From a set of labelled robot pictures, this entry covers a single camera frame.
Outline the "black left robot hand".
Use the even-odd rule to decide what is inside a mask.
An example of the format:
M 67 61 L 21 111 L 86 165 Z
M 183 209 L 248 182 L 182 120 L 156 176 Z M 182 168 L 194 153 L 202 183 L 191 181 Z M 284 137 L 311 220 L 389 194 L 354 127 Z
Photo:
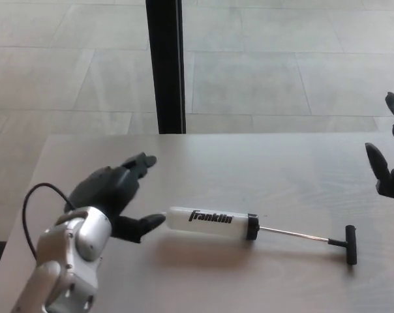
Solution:
M 132 243 L 140 243 L 141 238 L 165 222 L 164 214 L 157 213 L 139 220 L 123 216 L 121 213 L 134 199 L 148 169 L 157 163 L 153 155 L 140 153 L 130 157 L 122 165 L 100 168 L 80 182 L 71 192 L 67 213 L 81 207 L 94 207 L 104 213 L 112 224 L 111 236 Z

